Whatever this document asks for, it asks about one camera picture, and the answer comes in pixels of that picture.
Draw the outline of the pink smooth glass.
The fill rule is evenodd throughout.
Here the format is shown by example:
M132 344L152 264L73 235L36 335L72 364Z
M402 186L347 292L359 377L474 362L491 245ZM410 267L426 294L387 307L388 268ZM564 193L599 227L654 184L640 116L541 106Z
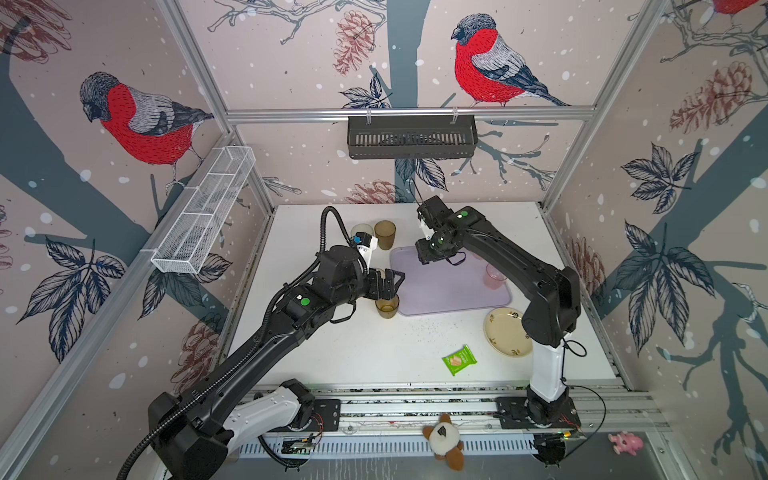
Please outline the pink smooth glass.
M485 267L484 285L490 290L498 290L506 284L507 277L488 263Z

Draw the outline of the brown tall glass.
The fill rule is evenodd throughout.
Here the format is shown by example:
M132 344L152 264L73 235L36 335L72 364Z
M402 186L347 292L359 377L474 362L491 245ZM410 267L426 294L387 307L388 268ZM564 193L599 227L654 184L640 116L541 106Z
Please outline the brown tall glass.
M390 250L396 237L396 225L389 220L381 220L374 226L374 234L378 240L378 248L384 251Z

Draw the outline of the amber textured glass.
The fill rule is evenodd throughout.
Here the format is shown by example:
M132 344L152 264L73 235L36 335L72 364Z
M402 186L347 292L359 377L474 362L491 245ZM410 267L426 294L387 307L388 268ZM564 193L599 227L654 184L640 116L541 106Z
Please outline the amber textured glass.
M395 294L391 299L379 299L375 301L378 314L384 319L393 318L399 309L400 299Z

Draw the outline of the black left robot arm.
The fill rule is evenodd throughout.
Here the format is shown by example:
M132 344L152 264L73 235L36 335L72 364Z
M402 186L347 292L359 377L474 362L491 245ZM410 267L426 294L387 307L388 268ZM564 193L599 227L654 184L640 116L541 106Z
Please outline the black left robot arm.
M306 426L315 397L296 379L248 404L242 400L283 357L323 325L336 323L338 307L360 298L391 300L404 279L397 270L369 271L355 246L317 253L270 300L256 333L222 364L182 394L152 402L150 432L131 457L152 448L172 478L209 479L242 445L276 428Z

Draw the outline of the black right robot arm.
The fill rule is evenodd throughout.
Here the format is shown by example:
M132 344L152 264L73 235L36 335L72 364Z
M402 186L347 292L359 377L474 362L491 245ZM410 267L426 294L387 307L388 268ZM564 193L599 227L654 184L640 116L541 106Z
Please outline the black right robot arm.
M464 249L506 276L529 301L521 320L533 342L533 371L526 388L527 417L535 425L551 425L569 400L564 380L565 351L581 315L578 273L528 253L473 207L453 211L433 196L419 205L417 214L421 226L429 231L416 242L421 263L447 260Z

